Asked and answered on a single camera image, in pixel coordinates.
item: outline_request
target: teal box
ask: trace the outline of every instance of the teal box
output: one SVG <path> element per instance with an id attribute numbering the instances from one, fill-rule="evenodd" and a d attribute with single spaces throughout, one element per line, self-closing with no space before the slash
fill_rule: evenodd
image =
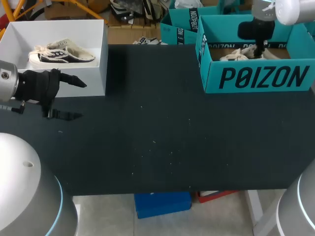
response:
<path id="1" fill-rule="evenodd" d="M 305 27 L 312 36 L 315 36 L 315 21 L 305 23 Z"/>
<path id="2" fill-rule="evenodd" d="M 251 15 L 201 16 L 196 41 L 203 88 L 206 93 L 306 91 L 315 78 L 315 42 L 304 24 L 276 22 L 269 47 L 286 47 L 291 59 L 213 61 L 209 48 L 248 47 L 237 36 L 238 25 Z"/>
<path id="3" fill-rule="evenodd" d="M 171 16 L 173 26 L 197 32 L 199 16 L 223 14 L 223 8 L 224 0 L 218 0 L 218 4 L 216 6 L 175 9 L 173 0 L 170 5 L 169 14 Z"/>
<path id="4" fill-rule="evenodd" d="M 171 18 L 167 14 L 161 21 L 161 39 L 167 44 L 195 44 L 197 33 L 172 26 Z"/>

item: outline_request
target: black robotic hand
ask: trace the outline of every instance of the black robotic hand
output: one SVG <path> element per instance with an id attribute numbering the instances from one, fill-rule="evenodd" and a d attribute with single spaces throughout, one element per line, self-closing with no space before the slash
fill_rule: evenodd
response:
<path id="1" fill-rule="evenodd" d="M 63 74 L 60 70 L 52 69 L 41 73 L 27 70 L 19 73 L 19 83 L 14 94 L 16 100 L 22 101 L 20 108 L 12 108 L 13 112 L 22 114 L 25 101 L 38 101 L 42 107 L 43 117 L 73 120 L 82 116 L 80 113 L 62 112 L 52 109 L 54 99 L 59 91 L 60 82 L 85 88 L 87 85 L 77 76 Z"/>

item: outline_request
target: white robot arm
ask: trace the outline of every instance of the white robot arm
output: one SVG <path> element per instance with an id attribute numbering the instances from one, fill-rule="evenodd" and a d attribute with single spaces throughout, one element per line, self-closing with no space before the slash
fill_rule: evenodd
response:
<path id="1" fill-rule="evenodd" d="M 294 25 L 315 20 L 315 0 L 253 0 L 252 14 L 262 21 Z"/>

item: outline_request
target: white shoebox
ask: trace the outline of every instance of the white shoebox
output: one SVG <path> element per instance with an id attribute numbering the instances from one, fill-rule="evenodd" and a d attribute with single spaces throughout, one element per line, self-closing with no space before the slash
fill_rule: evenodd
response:
<path id="1" fill-rule="evenodd" d="M 0 60 L 14 63 L 18 71 L 42 72 L 28 62 L 34 46 L 68 38 L 77 46 L 95 55 L 97 66 L 61 69 L 62 73 L 78 76 L 85 88 L 60 82 L 57 97 L 104 96 L 106 87 L 107 36 L 103 20 L 31 21 L 11 22 L 0 41 Z"/>

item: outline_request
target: black table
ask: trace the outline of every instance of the black table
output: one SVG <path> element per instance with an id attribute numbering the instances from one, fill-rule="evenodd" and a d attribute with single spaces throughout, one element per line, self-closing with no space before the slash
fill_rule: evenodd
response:
<path id="1" fill-rule="evenodd" d="M 312 91 L 205 94 L 194 46 L 109 46 L 106 97 L 58 98 L 81 112 L 0 112 L 71 195 L 287 188 L 313 160 Z"/>

